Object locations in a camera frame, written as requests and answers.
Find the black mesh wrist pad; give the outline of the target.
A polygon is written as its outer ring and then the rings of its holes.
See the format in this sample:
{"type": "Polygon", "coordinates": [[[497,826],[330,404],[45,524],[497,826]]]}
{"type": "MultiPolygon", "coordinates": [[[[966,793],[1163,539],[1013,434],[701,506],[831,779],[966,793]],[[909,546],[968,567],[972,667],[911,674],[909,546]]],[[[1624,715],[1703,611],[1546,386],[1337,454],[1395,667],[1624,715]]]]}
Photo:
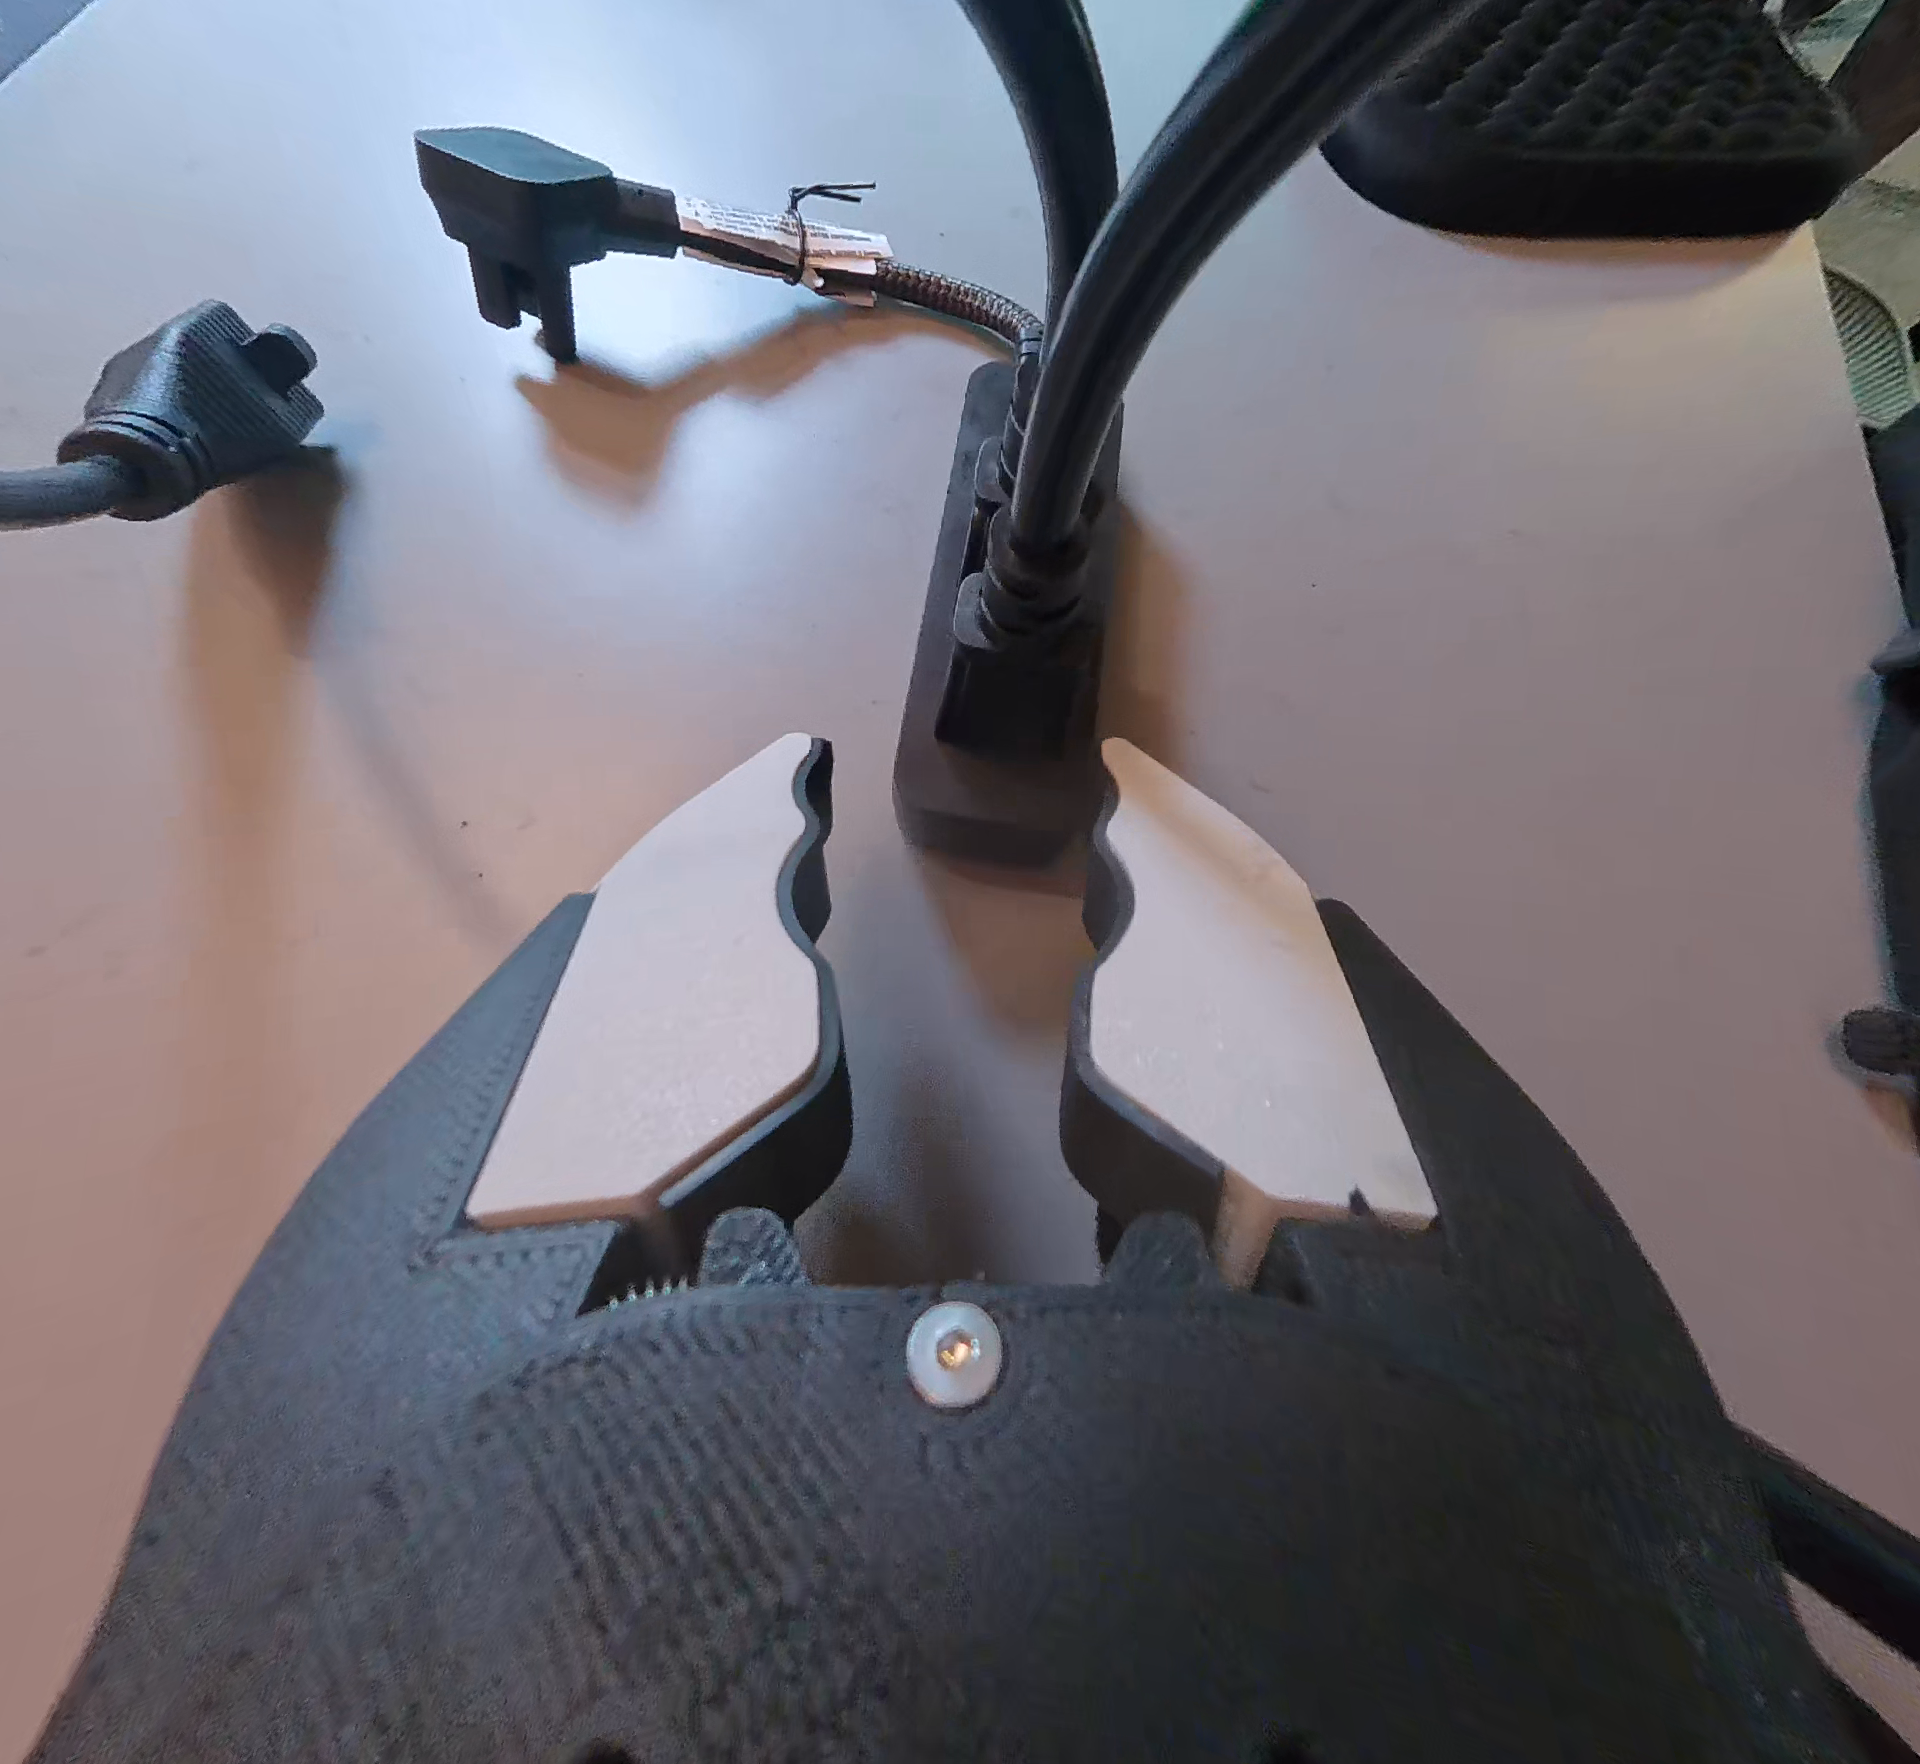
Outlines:
{"type": "Polygon", "coordinates": [[[1859,421],[1916,409],[1916,0],[1836,65],[1759,0],[1488,0],[1319,144],[1384,216],[1497,247],[1747,270],[1818,251],[1859,421]]]}

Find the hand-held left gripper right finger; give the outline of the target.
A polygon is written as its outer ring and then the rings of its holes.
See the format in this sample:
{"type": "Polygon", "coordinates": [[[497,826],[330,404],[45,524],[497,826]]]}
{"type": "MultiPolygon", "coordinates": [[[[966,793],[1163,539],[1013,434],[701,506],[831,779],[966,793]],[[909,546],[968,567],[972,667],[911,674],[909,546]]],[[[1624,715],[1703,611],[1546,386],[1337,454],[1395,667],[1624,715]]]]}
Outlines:
{"type": "Polygon", "coordinates": [[[1099,760],[1061,1141],[1101,1234],[1427,1232],[1429,1176],[1309,882],[1140,745],[1099,760]]]}

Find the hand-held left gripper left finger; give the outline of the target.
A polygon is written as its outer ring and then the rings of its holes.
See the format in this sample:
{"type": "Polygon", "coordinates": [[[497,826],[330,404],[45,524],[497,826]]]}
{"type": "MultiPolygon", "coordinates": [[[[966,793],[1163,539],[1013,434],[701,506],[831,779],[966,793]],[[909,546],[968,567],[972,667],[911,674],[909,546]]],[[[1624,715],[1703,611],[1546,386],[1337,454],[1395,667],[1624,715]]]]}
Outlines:
{"type": "Polygon", "coordinates": [[[489,1230],[792,1223],[852,1150],[833,911],[834,747],[790,732],[662,815],[588,911],[467,1197],[489,1230]]]}

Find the black power strip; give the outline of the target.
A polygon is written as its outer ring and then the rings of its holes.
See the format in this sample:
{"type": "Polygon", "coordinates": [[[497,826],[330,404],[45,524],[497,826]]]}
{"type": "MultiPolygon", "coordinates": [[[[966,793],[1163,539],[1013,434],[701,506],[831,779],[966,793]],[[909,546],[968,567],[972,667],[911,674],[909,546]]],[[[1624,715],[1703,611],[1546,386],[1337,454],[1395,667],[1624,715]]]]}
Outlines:
{"type": "Polygon", "coordinates": [[[972,370],[953,450],[893,768],[912,843],[979,864],[1045,867],[1094,822],[1107,787],[1099,705],[1121,551],[1121,513],[1093,534],[1075,628],[1036,660],[986,662],[955,633],[964,581],[985,565],[1009,361],[972,370]]]}

